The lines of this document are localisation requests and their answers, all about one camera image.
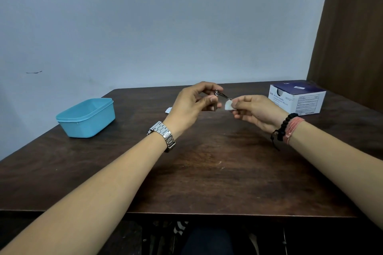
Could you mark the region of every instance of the person's right arm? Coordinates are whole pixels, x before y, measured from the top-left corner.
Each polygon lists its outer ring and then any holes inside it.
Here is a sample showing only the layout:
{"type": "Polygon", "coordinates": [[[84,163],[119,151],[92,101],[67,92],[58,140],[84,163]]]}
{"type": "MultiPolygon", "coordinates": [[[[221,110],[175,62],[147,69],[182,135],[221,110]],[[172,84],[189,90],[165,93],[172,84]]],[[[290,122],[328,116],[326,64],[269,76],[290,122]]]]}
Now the person's right arm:
{"type": "MultiPolygon", "coordinates": [[[[288,115],[260,95],[235,98],[232,106],[236,119],[254,123],[268,133],[279,129],[288,115]]],[[[289,144],[383,229],[383,161],[304,121],[296,127],[289,144]]]]}

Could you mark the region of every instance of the person's leg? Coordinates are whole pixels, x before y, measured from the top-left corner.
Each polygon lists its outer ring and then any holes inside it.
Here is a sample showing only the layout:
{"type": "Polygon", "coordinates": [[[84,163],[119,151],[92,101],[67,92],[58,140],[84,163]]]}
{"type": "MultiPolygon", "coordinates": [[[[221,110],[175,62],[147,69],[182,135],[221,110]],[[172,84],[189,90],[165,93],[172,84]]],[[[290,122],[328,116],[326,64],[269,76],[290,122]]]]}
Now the person's leg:
{"type": "Polygon", "coordinates": [[[181,255],[234,255],[234,251],[226,230],[196,227],[190,233],[181,255]]]}

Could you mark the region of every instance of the metal watch band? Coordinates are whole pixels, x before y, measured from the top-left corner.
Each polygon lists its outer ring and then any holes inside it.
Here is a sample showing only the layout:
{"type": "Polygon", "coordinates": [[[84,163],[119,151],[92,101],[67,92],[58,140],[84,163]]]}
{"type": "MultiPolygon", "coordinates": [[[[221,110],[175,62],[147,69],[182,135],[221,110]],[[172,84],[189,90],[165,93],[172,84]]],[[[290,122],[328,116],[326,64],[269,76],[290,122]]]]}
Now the metal watch band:
{"type": "Polygon", "coordinates": [[[158,132],[165,138],[166,144],[168,145],[165,152],[169,152],[175,146],[173,135],[161,121],[158,121],[156,124],[150,127],[146,135],[151,134],[153,131],[158,132]]]}

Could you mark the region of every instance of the metal tool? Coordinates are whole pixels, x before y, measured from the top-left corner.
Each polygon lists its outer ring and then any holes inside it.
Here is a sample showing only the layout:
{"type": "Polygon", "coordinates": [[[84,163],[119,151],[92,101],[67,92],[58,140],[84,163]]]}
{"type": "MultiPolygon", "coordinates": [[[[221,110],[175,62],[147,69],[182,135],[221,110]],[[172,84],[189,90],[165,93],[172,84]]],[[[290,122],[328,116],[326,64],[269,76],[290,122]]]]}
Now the metal tool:
{"type": "MultiPolygon", "coordinates": [[[[219,95],[219,96],[222,96],[222,97],[224,97],[224,98],[226,98],[226,99],[228,99],[228,100],[231,100],[231,98],[229,98],[229,97],[226,96],[225,94],[223,94],[223,93],[219,93],[218,90],[215,90],[214,95],[216,95],[217,97],[218,97],[218,95],[219,95]]],[[[218,103],[215,103],[215,104],[214,104],[214,111],[217,110],[217,105],[218,105],[218,103]]]]}

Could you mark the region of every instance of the forearm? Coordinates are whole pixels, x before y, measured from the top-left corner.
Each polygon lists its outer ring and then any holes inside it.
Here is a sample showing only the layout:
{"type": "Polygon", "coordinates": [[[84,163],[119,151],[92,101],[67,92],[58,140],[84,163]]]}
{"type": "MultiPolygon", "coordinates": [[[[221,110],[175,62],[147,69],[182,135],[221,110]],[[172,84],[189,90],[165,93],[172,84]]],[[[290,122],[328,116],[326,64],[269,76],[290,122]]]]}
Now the forearm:
{"type": "Polygon", "coordinates": [[[290,145],[383,229],[383,161],[302,122],[290,145]]]}
{"type": "Polygon", "coordinates": [[[0,253],[97,254],[166,149],[153,132],[48,209],[0,253]]]}

